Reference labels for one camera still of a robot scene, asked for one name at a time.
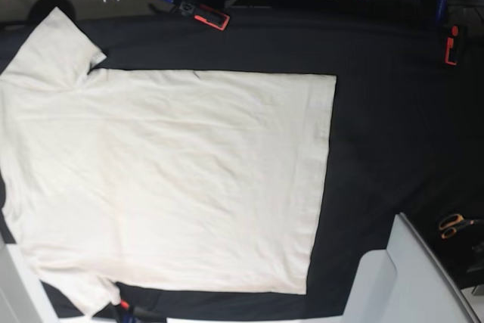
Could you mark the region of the white T-shirt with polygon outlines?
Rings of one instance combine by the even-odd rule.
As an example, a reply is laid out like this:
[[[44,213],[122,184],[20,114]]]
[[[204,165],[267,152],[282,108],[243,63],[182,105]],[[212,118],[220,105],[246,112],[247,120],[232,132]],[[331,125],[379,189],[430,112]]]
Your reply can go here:
[[[84,315],[119,284],[303,295],[335,76],[101,69],[61,10],[1,74],[8,229]]]

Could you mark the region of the blue orange clamp top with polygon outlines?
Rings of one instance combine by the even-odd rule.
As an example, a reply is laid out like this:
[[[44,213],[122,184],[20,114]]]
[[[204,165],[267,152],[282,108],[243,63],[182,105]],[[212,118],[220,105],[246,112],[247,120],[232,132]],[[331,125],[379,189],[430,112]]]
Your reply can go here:
[[[184,17],[197,20],[220,31],[224,31],[230,21],[227,14],[193,0],[161,0],[172,4]]]

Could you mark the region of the blue orange clamp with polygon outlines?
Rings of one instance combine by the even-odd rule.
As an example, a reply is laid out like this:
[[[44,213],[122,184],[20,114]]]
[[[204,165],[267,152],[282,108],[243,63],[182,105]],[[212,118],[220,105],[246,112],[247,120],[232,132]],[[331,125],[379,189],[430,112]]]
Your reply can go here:
[[[435,23],[443,32],[445,41],[444,62],[449,66],[457,66],[464,50],[464,43],[467,39],[467,27],[462,24],[451,23],[445,25],[445,14],[448,0],[436,1]]]
[[[184,17],[197,20],[220,31],[224,31],[230,21],[227,14],[193,0],[161,0],[172,4]]]
[[[167,318],[122,300],[118,305],[109,305],[115,322],[118,323],[167,323]]]

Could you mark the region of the black table cloth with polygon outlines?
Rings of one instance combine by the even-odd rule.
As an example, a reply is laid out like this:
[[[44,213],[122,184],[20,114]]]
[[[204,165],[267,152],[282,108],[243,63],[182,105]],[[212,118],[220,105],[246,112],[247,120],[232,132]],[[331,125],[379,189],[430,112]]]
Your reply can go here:
[[[456,66],[422,31],[347,16],[239,9],[215,30],[172,14],[85,20],[103,67],[321,73],[337,77],[330,155],[304,296],[201,293],[123,285],[124,300],[168,318],[286,320],[341,315],[361,256],[386,246],[405,213],[459,287],[481,228],[440,238],[449,214],[483,215],[483,43]]]

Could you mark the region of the blue orange clamp bottom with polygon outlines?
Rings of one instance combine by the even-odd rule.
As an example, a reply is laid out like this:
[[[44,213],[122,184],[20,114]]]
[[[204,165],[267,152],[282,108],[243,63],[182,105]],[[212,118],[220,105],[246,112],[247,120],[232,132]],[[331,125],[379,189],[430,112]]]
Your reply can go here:
[[[109,305],[115,322],[118,323],[167,323],[167,318],[122,300],[118,305]]]

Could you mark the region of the white plastic bin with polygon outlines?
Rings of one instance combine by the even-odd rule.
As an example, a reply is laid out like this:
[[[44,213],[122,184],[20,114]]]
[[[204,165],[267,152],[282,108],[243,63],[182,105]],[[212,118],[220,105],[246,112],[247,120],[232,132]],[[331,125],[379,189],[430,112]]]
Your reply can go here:
[[[405,214],[386,248],[358,264],[342,322],[478,322],[479,317]]]

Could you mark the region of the blue orange clamp right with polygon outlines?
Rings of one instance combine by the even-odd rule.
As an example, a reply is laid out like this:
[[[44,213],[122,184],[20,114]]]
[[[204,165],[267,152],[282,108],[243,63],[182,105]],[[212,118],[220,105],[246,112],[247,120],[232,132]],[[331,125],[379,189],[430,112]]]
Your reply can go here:
[[[445,25],[445,14],[448,0],[436,1],[435,23],[443,32],[445,41],[444,62],[449,66],[457,66],[464,50],[464,43],[467,39],[467,27],[462,24],[451,23]]]

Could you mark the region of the orange handled scissors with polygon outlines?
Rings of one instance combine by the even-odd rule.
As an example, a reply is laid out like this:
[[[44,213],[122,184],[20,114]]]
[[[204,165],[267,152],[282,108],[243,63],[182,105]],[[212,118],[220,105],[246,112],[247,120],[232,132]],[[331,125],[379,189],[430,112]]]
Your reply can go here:
[[[483,225],[483,219],[467,219],[459,213],[446,216],[438,226],[440,238],[448,240],[465,228]]]

